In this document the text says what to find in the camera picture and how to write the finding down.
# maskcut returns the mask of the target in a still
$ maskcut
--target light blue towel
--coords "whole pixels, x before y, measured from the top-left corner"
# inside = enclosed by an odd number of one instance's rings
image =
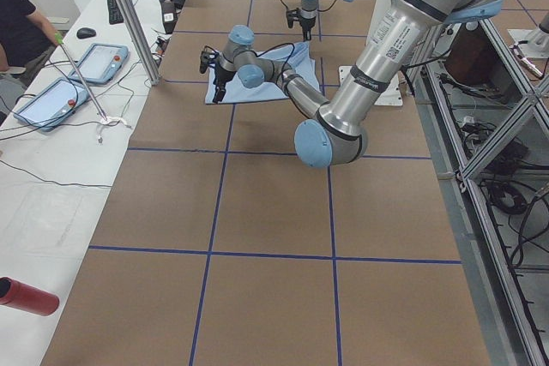
[[[298,42],[294,45],[295,50],[290,56],[288,63],[290,63],[294,70],[299,75],[302,75],[303,78],[311,84],[311,86],[313,86],[316,90],[320,90],[317,77],[315,76],[315,61],[309,57],[309,42]],[[268,51],[262,57],[284,62],[291,51],[292,47],[290,45],[286,45],[279,49]],[[212,105],[214,103],[214,78],[214,70],[210,69],[208,93],[206,93],[205,99],[207,105]],[[259,87],[247,89],[244,87],[238,76],[235,75],[234,79],[226,84],[226,95],[221,103],[253,103],[281,99],[288,99],[288,97],[273,83],[263,83]]]

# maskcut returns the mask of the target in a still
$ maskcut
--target cardboard table surface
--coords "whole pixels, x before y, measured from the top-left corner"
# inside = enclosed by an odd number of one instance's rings
[[[328,96],[374,3],[314,29]],[[185,4],[44,366],[490,364],[411,98],[372,110],[366,156],[322,170],[295,154],[290,102],[204,105],[203,46],[235,24],[258,50],[299,40],[283,12]]]

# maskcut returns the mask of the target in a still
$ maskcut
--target tablet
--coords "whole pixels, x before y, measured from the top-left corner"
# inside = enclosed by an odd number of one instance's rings
[[[40,130],[50,131],[87,99],[84,86],[59,78],[14,113],[14,117]]]
[[[76,66],[89,83],[105,85],[120,70],[128,57],[128,48],[120,45],[92,44]],[[69,74],[73,81],[80,81],[73,70]]]

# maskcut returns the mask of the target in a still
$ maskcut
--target white table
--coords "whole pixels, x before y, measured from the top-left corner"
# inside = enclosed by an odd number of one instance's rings
[[[163,32],[158,0],[133,0],[148,43]],[[97,36],[78,39],[80,27],[92,27]],[[127,45],[130,56],[115,79],[106,87],[92,87],[96,95],[125,75],[139,60],[124,24],[109,25],[106,0],[92,0],[64,42],[78,59],[94,42]],[[52,62],[66,60],[60,48]],[[67,64],[59,68],[69,73]],[[44,68],[27,93],[39,93],[61,77],[53,67]],[[140,64],[122,85],[133,97],[124,118],[135,126],[148,95],[149,82]],[[108,115],[120,116],[131,92],[115,86],[98,97]],[[25,103],[22,99],[18,107]],[[79,107],[66,123],[99,121],[92,102]],[[0,139],[30,130],[9,116],[0,129]],[[62,126],[52,132],[35,131],[0,141],[1,160],[60,183],[112,185],[132,130],[119,124],[103,129],[103,143],[96,139],[96,124]],[[61,187],[41,183],[22,171],[0,164],[0,277],[8,276],[59,296],[59,309],[42,317],[0,306],[0,366],[36,366],[50,344],[78,268],[94,233],[109,189]]]

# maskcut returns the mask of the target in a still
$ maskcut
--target keyboard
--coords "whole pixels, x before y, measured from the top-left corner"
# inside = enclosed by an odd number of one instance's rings
[[[109,10],[109,24],[116,25],[118,23],[124,23],[122,12],[117,5],[116,0],[106,0],[106,6]]]

